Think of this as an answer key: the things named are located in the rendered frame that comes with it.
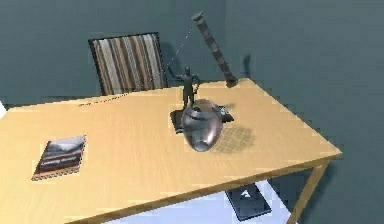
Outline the clear glass vase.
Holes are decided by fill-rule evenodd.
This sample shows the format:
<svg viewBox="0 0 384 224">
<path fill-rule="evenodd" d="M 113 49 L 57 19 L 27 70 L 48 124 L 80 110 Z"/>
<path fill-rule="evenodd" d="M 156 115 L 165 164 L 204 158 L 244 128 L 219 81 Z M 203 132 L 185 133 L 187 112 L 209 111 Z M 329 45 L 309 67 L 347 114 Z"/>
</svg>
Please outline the clear glass vase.
<svg viewBox="0 0 384 224">
<path fill-rule="evenodd" d="M 183 114 L 183 134 L 192 149 L 197 152 L 210 150 L 221 135 L 222 115 L 218 105 L 207 99 L 198 99 Z"/>
</svg>

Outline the dark grey ribbed post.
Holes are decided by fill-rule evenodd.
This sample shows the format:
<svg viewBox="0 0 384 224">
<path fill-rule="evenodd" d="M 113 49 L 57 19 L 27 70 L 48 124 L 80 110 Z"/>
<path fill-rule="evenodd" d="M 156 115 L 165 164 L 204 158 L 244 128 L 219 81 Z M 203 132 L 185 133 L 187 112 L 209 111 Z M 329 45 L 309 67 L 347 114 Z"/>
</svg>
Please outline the dark grey ribbed post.
<svg viewBox="0 0 384 224">
<path fill-rule="evenodd" d="M 198 30 L 200 31 L 205 43 L 207 44 L 208 48 L 210 49 L 215 61 L 217 62 L 220 70 L 222 71 L 226 86 L 228 88 L 232 88 L 237 85 L 238 79 L 232 74 L 225 58 L 220 50 L 220 47 L 218 46 L 214 36 L 212 35 L 208 24 L 206 23 L 206 20 L 203 16 L 203 12 L 195 13 L 191 17 L 192 21 L 197 26 Z"/>
</svg>

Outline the light wooden table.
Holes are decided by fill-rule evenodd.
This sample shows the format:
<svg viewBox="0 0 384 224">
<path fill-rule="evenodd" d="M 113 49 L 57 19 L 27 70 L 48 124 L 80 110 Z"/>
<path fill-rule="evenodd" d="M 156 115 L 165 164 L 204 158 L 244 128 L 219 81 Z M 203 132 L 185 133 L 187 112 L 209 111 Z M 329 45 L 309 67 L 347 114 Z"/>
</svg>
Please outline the light wooden table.
<svg viewBox="0 0 384 224">
<path fill-rule="evenodd" d="M 311 170 L 294 224 L 340 150 L 249 79 L 200 86 L 233 121 L 207 152 L 175 133 L 178 87 L 11 108 L 0 119 L 0 224 L 94 224 Z M 78 173 L 34 181 L 50 140 L 86 138 Z"/>
</svg>

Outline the dark figure statue, black base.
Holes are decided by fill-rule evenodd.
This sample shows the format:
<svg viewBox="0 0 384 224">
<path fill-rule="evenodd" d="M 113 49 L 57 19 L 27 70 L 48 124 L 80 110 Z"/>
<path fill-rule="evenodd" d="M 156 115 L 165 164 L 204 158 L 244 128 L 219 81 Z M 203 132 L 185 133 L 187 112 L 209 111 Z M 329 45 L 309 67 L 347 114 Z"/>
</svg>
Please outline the dark figure statue, black base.
<svg viewBox="0 0 384 224">
<path fill-rule="evenodd" d="M 155 55 L 150 57 L 150 59 L 155 59 L 157 62 L 150 63 L 150 71 L 151 71 L 151 82 L 153 83 L 155 88 L 167 88 L 167 77 L 165 74 L 165 69 L 162 64 L 162 56 L 160 49 L 160 40 L 157 32 L 150 33 L 150 37 L 152 38 L 152 45 L 155 51 Z M 183 108 L 180 110 L 175 110 L 170 113 L 171 122 L 175 129 L 176 133 L 182 133 L 182 115 L 184 110 L 188 106 L 193 106 L 195 102 L 194 95 L 197 93 L 198 88 L 201 84 L 201 80 L 197 74 L 192 74 L 189 66 L 185 67 L 185 70 L 182 74 L 175 75 L 170 67 L 170 64 L 167 64 L 167 69 L 169 74 L 176 80 L 181 81 L 183 83 Z"/>
</svg>

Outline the striped brown chair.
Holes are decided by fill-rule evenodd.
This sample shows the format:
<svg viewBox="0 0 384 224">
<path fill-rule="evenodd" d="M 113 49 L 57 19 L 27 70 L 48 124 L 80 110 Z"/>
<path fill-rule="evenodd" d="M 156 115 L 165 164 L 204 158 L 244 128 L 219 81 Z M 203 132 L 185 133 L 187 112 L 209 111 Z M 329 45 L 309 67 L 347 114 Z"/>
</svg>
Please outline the striped brown chair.
<svg viewBox="0 0 384 224">
<path fill-rule="evenodd" d="M 158 32 L 88 40 L 104 96 L 168 87 Z"/>
</svg>

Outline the brown grey book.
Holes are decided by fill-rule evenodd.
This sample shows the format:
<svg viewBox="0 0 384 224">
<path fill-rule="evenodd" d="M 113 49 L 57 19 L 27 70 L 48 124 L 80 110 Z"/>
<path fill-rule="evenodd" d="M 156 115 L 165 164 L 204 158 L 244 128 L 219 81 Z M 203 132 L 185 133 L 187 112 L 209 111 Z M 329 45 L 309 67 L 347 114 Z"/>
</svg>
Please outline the brown grey book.
<svg viewBox="0 0 384 224">
<path fill-rule="evenodd" d="M 85 135 L 48 141 L 31 180 L 39 181 L 78 172 L 85 144 Z"/>
</svg>

